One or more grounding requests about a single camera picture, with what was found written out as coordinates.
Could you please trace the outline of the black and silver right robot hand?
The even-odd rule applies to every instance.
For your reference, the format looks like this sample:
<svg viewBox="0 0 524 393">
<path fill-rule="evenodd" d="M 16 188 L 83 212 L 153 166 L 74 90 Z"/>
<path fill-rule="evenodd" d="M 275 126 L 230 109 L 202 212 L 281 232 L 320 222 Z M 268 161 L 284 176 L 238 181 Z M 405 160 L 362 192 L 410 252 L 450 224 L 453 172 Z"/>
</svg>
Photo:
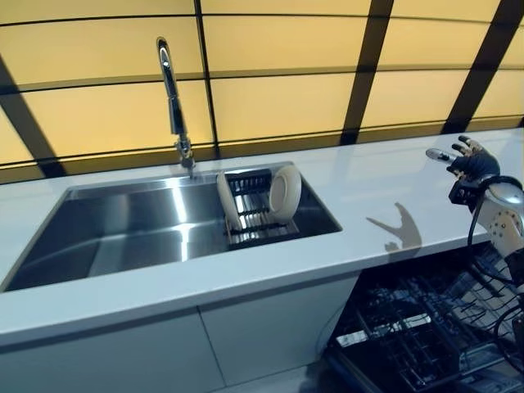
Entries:
<svg viewBox="0 0 524 393">
<path fill-rule="evenodd" d="M 459 135 L 458 142 L 451 148 L 455 153 L 431 147 L 426 149 L 426 156 L 445 165 L 446 170 L 456 178 L 468 182 L 481 182 L 494 176 L 500 176 L 498 160 L 478 141 Z"/>
</svg>

